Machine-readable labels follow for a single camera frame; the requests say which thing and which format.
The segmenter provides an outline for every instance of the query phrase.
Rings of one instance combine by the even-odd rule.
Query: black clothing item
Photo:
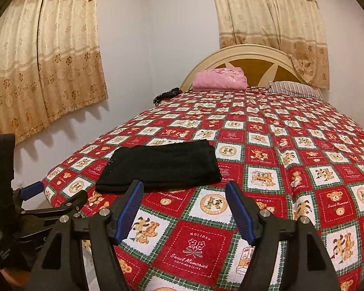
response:
[[[219,183],[214,147],[207,140],[117,149],[96,183],[98,192],[125,192],[132,181],[145,191]]]
[[[171,100],[172,98],[182,94],[179,88],[173,88],[171,91],[158,95],[154,98],[154,105],[158,106],[162,100]]]

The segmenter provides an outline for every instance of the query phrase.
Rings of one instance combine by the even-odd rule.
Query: red checkered bedspread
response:
[[[116,248],[137,290],[235,290],[253,249],[235,232],[224,184],[235,180],[261,209],[308,216],[345,290],[364,277],[364,130],[328,103],[266,89],[187,92],[141,113],[77,151],[44,179],[59,206],[80,189],[92,215],[114,195],[94,184],[120,146],[208,139],[223,180],[188,190],[145,194],[135,224]],[[277,290],[286,244],[278,249]]]

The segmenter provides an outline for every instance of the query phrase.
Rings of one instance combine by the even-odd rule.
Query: curtain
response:
[[[108,98],[97,38],[97,0],[43,0],[40,84],[48,119]]]
[[[287,53],[309,85],[329,88],[328,49],[316,0],[215,0],[220,47],[262,44]]]
[[[0,134],[17,143],[49,121],[37,66],[36,38],[42,0],[13,0],[0,17]]]

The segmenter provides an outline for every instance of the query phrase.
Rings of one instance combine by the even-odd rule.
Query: white wall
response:
[[[330,65],[329,103],[364,128],[364,11],[356,0],[318,0]]]
[[[179,87],[220,49],[214,0],[146,0],[155,94]]]
[[[98,33],[109,99],[70,113],[15,149],[17,188],[47,172],[99,135],[152,106],[144,0],[98,0]],[[24,203],[35,208],[40,194]]]

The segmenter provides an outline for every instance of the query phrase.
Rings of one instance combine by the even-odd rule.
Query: bed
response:
[[[189,91],[194,75],[241,67],[246,91]],[[219,184],[144,195],[133,227],[115,248],[135,290],[236,290],[253,248],[235,230],[224,184],[235,180],[261,209],[281,218],[308,216],[331,256],[342,290],[364,278],[364,129],[321,100],[270,93],[269,82],[303,82],[281,51],[259,45],[225,48],[198,64],[183,94],[100,136],[53,168],[45,195],[59,206],[88,191],[93,215],[115,196],[94,191],[120,146],[207,139],[222,173]],[[278,249],[271,290],[278,290],[286,244]]]

